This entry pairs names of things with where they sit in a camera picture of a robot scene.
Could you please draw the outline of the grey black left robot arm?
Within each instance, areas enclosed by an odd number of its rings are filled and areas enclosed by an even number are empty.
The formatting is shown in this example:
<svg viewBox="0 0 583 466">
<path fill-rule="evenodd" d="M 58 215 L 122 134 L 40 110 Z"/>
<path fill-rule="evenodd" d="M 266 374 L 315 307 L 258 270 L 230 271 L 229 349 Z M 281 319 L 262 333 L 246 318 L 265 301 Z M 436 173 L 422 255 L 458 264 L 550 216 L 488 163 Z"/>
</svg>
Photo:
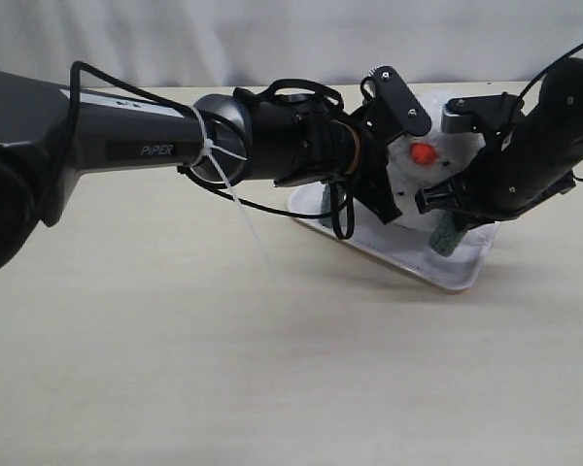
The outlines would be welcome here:
<svg viewBox="0 0 583 466">
<path fill-rule="evenodd" d="M 0 269 L 39 224 L 56 225 L 79 179 L 102 172 L 173 167 L 223 198 L 244 181 L 279 187 L 323 183 L 321 216 L 339 239 L 364 205 L 396 219 L 386 173 L 394 122 L 368 119 L 370 100 L 347 113 L 331 87 L 282 79 L 261 92 L 236 88 L 181 104 L 129 84 L 86 90 L 75 63 L 66 84 L 0 71 Z"/>
</svg>

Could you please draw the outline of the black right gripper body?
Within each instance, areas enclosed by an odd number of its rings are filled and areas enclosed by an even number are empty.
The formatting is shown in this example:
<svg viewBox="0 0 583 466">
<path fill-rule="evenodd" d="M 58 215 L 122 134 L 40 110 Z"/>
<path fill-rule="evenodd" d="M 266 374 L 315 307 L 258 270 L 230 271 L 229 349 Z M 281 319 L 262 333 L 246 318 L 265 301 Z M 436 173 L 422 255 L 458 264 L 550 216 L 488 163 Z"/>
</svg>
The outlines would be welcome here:
<svg viewBox="0 0 583 466">
<path fill-rule="evenodd" d="M 457 228 L 515 219 L 574 187 L 576 114 L 542 102 L 522 109 L 498 132 L 479 133 L 484 146 L 459 173 L 415 194 L 421 214 L 456 215 Z"/>
</svg>

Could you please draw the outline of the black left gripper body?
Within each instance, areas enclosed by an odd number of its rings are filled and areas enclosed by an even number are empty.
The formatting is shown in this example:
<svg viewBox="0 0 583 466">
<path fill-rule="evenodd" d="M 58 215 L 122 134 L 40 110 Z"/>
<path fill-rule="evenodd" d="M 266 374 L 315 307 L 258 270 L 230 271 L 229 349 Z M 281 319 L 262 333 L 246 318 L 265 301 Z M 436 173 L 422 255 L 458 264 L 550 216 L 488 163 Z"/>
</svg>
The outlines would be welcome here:
<svg viewBox="0 0 583 466">
<path fill-rule="evenodd" d="M 346 204 L 361 203 L 383 224 L 402 215 L 388 175 L 388 147 L 402 135 L 402 124 L 382 99 L 364 99 L 351 118 L 360 126 L 360 162 L 342 187 Z"/>
</svg>

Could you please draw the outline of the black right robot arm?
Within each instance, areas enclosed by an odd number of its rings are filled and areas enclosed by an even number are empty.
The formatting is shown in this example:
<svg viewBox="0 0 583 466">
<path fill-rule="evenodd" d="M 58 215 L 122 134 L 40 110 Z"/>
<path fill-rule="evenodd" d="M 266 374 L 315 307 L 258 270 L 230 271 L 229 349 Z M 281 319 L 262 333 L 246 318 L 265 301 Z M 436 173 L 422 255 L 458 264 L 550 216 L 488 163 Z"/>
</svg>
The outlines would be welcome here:
<svg viewBox="0 0 583 466">
<path fill-rule="evenodd" d="M 506 92 L 444 105 L 444 132 L 479 133 L 485 144 L 459 173 L 416 193 L 420 213 L 451 212 L 465 231 L 515 219 L 573 188 L 583 160 L 583 58 L 554 66 L 536 105 L 527 114 L 523 105 Z"/>
</svg>

